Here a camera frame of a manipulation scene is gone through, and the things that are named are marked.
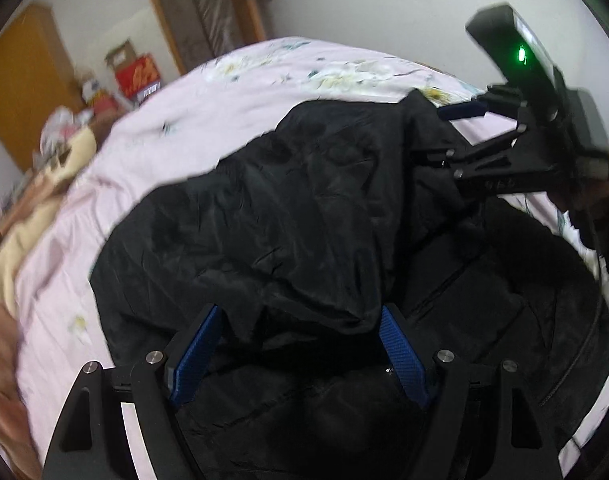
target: wooden wardrobe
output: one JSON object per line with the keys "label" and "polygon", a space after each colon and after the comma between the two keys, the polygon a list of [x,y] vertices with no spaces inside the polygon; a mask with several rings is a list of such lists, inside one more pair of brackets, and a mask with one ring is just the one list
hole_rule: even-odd
{"label": "wooden wardrobe", "polygon": [[0,140],[22,171],[59,106],[84,108],[51,9],[31,4],[0,35]]}
{"label": "wooden wardrobe", "polygon": [[267,40],[257,0],[151,0],[181,75]]}

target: blue gripper pad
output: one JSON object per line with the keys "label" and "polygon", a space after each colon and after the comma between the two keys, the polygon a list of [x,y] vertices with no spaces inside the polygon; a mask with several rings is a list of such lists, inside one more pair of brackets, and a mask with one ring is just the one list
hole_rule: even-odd
{"label": "blue gripper pad", "polygon": [[176,409],[195,397],[221,335],[222,313],[214,305],[173,373],[169,401]]}
{"label": "blue gripper pad", "polygon": [[386,306],[383,306],[379,336],[406,396],[421,408],[426,408],[431,397],[427,391],[424,366]]}
{"label": "blue gripper pad", "polygon": [[467,101],[441,106],[436,110],[436,113],[443,121],[455,121],[471,117],[484,117],[487,111],[488,106],[482,101]]}

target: cardboard box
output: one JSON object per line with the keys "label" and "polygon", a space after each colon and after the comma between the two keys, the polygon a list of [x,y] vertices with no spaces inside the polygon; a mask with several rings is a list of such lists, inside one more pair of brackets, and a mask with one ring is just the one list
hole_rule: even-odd
{"label": "cardboard box", "polygon": [[137,59],[136,50],[129,40],[114,48],[107,54],[107,57],[105,57],[107,66],[110,67],[113,72],[121,72],[121,70],[130,66]]}
{"label": "cardboard box", "polygon": [[127,67],[117,71],[116,80],[124,96],[131,101],[136,101],[140,93],[140,98],[144,99],[161,86],[160,72],[150,54],[137,58]]}

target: black cloth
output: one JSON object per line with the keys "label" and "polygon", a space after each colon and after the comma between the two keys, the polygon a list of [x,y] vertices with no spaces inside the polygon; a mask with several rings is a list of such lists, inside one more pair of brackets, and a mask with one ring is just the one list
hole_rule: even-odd
{"label": "black cloth", "polygon": [[[393,478],[423,415],[376,336],[396,303],[435,348],[518,362],[537,399],[565,373],[597,285],[574,249],[501,199],[466,202],[411,150],[466,146],[419,92],[316,101],[116,227],[91,277],[117,365],[205,303],[228,320],[178,420],[208,478]],[[609,373],[609,314],[543,407],[564,445]]]}

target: wooden door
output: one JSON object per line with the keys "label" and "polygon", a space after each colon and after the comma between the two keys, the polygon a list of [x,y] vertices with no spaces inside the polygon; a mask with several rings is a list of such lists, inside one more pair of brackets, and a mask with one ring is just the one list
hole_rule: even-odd
{"label": "wooden door", "polygon": [[[256,0],[151,0],[169,49],[181,74],[209,59],[266,40]],[[238,25],[229,27],[235,15]]]}
{"label": "wooden door", "polygon": [[267,40],[257,0],[231,0],[246,44]]}

